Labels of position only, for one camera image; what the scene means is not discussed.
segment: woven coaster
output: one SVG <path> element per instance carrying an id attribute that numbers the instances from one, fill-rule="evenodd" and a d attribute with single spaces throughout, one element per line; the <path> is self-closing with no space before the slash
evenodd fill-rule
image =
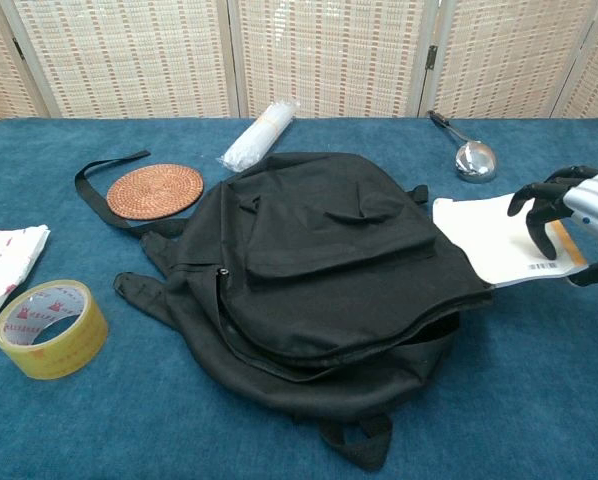
<path id="1" fill-rule="evenodd" d="M 106 200 L 110 210 L 131 220 L 154 220 L 192 205 L 203 191 L 201 174 L 183 165 L 139 168 L 117 180 Z"/>

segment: white envelope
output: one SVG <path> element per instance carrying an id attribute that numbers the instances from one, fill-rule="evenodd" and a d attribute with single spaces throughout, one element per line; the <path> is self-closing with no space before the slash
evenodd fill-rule
<path id="1" fill-rule="evenodd" d="M 526 215 L 534 201 L 526 202 L 521 212 L 508 217 L 512 195 L 461 202 L 439 198 L 433 204 L 433 221 L 466 253 L 477 275 L 496 287 L 566 277 L 587 267 L 559 221 L 546 225 L 548 238 L 557 251 L 555 260 L 546 259 L 526 227 Z"/>

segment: white plastic wrap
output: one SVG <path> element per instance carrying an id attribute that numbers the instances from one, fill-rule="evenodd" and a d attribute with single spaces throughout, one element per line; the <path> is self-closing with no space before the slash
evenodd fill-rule
<path id="1" fill-rule="evenodd" d="M 263 158 L 288 126 L 298 103 L 275 102 L 248 127 L 219 161 L 233 172 L 241 172 Z"/>

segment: black strap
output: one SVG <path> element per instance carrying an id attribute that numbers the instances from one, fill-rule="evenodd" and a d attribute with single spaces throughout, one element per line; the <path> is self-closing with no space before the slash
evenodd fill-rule
<path id="1" fill-rule="evenodd" d="M 174 264 L 172 258 L 175 252 L 174 240 L 164 238 L 155 232 L 148 232 L 141 237 L 141 247 L 163 276 L 167 277 L 170 267 Z"/>
<path id="2" fill-rule="evenodd" d="M 321 438 L 339 455 L 364 470 L 379 470 L 388 455 L 390 439 L 392 438 L 392 421 L 387 415 L 360 420 L 359 426 L 366 434 L 365 440 L 356 443 L 346 443 L 343 425 L 336 422 L 319 422 Z"/>
<path id="3" fill-rule="evenodd" d="M 84 201 L 88 205 L 90 205 L 90 208 L 92 208 L 95 211 L 95 213 L 99 215 L 99 218 L 101 218 L 104 222 L 106 222 L 108 225 L 112 225 L 113 227 L 125 230 L 131 235 L 134 235 L 135 237 L 141 237 L 144 233 L 147 232 L 157 232 L 163 235 L 164 237 L 174 237 L 176 235 L 180 235 L 181 232 L 183 232 L 183 229 L 188 219 L 169 218 L 165 220 L 157 220 L 155 222 L 132 226 L 128 222 L 126 222 L 122 217 L 110 210 L 110 207 L 106 202 L 106 199 L 99 195 L 99 193 L 93 188 L 93 186 L 86 178 L 86 172 L 92 167 L 116 162 L 133 162 L 135 160 L 139 160 L 140 158 L 147 157 L 148 155 L 150 155 L 149 151 L 142 150 L 140 152 L 134 153 L 123 158 L 115 158 L 112 160 L 100 160 L 98 162 L 89 163 L 88 165 L 83 167 L 79 171 L 79 173 L 75 175 L 75 187 L 77 188 L 77 193 L 81 196 L 81 198 L 84 199 Z"/>
<path id="4" fill-rule="evenodd" d="M 179 330 L 166 304 L 165 286 L 157 279 L 134 273 L 120 273 L 115 278 L 114 288 L 131 305 L 173 330 Z"/>

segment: blue tablecloth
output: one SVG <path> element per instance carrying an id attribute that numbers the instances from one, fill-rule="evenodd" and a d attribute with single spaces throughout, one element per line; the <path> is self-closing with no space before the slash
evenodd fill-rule
<path id="1" fill-rule="evenodd" d="M 398 408 L 388 460 L 368 474 L 295 424 L 227 391 L 182 338 L 118 297 L 120 271 L 159 276 L 136 239 L 77 196 L 73 176 L 93 160 L 152 156 L 93 175 L 102 194 L 131 169 L 197 168 L 206 190 L 230 172 L 219 157 L 248 120 L 0 122 L 0 229 L 47 224 L 46 250 L 25 284 L 72 278 L 90 286 L 110 324 L 79 372 L 25 377 L 0 351 L 0 478 L 598 478 L 598 286 L 546 280 L 496 292 L 469 312 L 435 381 Z M 431 198 L 509 193 L 569 165 L 598 167 L 598 120 L 459 120 L 501 169 L 461 182 L 457 144 L 426 119 L 297 120 L 276 151 L 366 156 Z M 573 231 L 590 258 L 596 243 Z"/>

